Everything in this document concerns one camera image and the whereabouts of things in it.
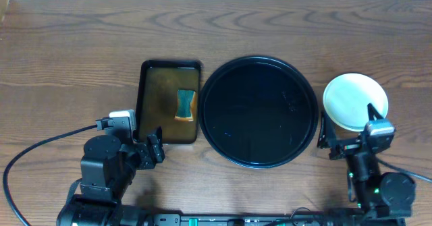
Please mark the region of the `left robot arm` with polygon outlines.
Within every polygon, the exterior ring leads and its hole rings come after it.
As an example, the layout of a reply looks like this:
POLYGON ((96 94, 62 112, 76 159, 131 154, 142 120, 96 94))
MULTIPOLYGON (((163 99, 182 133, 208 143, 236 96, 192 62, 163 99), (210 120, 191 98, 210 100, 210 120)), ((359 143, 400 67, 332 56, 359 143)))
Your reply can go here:
POLYGON ((88 140, 80 167, 80 194, 69 192, 57 216, 57 225, 153 225, 154 216, 122 198, 138 170, 154 169, 165 159, 162 129, 144 142, 104 134, 88 140))

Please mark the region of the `green and yellow sponge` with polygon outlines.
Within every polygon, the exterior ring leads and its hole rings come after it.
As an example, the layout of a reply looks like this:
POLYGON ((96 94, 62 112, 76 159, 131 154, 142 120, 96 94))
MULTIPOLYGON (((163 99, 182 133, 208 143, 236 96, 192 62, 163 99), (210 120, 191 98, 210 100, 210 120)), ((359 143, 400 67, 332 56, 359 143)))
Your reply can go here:
POLYGON ((196 108, 196 92, 194 90, 178 90, 178 104, 175 119, 178 121, 194 121, 196 108))

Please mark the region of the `light blue plate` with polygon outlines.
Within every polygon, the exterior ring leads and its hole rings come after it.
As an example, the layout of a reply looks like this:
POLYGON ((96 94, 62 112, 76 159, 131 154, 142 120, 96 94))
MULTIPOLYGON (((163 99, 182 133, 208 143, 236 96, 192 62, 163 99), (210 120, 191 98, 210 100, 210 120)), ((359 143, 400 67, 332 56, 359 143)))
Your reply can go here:
POLYGON ((363 74, 342 74, 328 83, 323 92, 325 112, 345 130, 363 131, 369 120, 368 104, 372 104, 382 117, 387 116, 389 101, 384 89, 363 74))

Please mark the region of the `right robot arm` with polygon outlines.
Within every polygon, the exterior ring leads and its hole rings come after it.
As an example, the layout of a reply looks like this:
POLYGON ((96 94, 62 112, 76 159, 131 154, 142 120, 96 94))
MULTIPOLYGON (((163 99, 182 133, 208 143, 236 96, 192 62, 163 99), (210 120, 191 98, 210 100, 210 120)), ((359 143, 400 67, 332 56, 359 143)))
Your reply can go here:
POLYGON ((387 150, 395 136, 392 123, 367 105, 369 120, 357 137, 339 139, 331 119, 321 113, 318 148, 330 149, 331 160, 344 159, 366 219, 399 219, 412 215, 416 184, 405 172, 382 173, 377 154, 387 150))

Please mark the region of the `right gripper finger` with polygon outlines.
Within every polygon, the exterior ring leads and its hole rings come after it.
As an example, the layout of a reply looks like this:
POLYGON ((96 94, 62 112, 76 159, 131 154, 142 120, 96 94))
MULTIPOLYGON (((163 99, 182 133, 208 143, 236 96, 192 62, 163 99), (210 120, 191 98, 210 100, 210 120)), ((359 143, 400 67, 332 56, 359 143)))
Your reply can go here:
POLYGON ((326 111, 321 112, 321 129, 319 132, 319 138, 317 147, 320 149, 333 148, 336 144, 336 134, 332 120, 329 118, 326 111))
POLYGON ((376 110, 372 103, 367 105, 367 113, 369 121, 384 119, 384 117, 376 110))

